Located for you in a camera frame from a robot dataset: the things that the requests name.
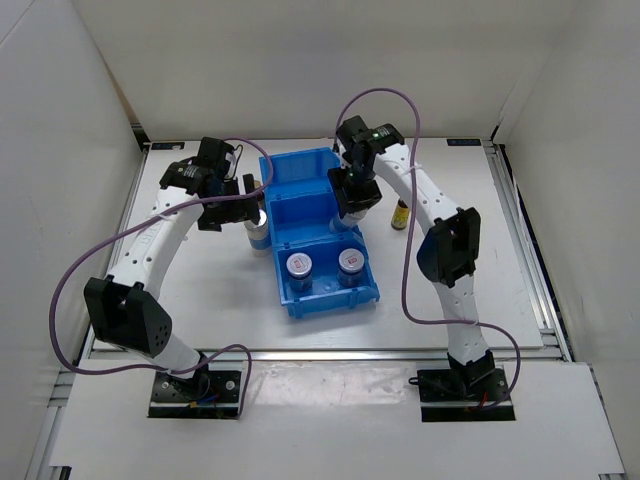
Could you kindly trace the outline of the silver-lid shaker can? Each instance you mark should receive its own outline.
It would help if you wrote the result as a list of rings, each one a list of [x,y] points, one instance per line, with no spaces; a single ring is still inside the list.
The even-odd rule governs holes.
[[[336,213],[330,220],[329,229],[332,233],[341,233],[352,230],[365,218],[366,214],[366,210],[354,213],[345,213],[343,216],[340,216],[340,213]]]
[[[267,213],[260,209],[258,222],[254,223],[251,220],[246,220],[244,227],[252,253],[258,257],[270,255],[272,245]]]

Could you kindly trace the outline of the small brown yellow bottle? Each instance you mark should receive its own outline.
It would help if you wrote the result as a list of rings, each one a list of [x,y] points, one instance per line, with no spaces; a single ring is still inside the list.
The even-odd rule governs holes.
[[[390,222],[391,227],[394,230],[398,230],[398,231],[404,230],[408,225],[409,214],[410,214],[409,207],[402,199],[399,199],[396,203],[396,206],[391,218],[391,222]]]

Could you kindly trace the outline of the white-lid spice jar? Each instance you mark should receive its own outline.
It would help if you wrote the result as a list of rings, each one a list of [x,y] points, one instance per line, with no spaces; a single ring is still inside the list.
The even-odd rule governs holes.
[[[312,286],[311,257],[303,252],[292,253],[286,260],[289,287],[295,292],[305,292]]]
[[[345,288],[354,288],[361,283],[365,257],[355,248],[347,248],[338,257],[338,281]]]

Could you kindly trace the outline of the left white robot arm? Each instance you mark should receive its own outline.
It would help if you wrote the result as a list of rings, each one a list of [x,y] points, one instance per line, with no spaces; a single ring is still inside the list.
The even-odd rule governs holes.
[[[162,282],[194,223],[219,231],[224,223],[253,219],[257,199],[165,211],[194,199],[237,195],[236,164],[232,153],[223,160],[191,157],[171,163],[147,215],[159,220],[134,236],[105,278],[92,278],[84,288],[96,338],[164,368],[167,382],[188,400],[206,395],[210,377],[200,364],[204,356],[173,333],[171,317],[158,302]]]

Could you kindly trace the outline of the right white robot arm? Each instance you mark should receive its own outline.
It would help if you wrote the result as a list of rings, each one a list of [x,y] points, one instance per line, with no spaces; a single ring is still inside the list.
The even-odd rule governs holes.
[[[410,225],[424,234],[416,262],[438,294],[447,328],[450,390],[460,399],[476,397],[495,369],[474,298],[479,212],[448,198],[416,162],[416,147],[391,124],[370,128],[351,117],[337,127],[334,150],[341,164],[328,172],[338,206],[332,229],[349,230],[366,216],[382,198],[379,180],[409,207]]]

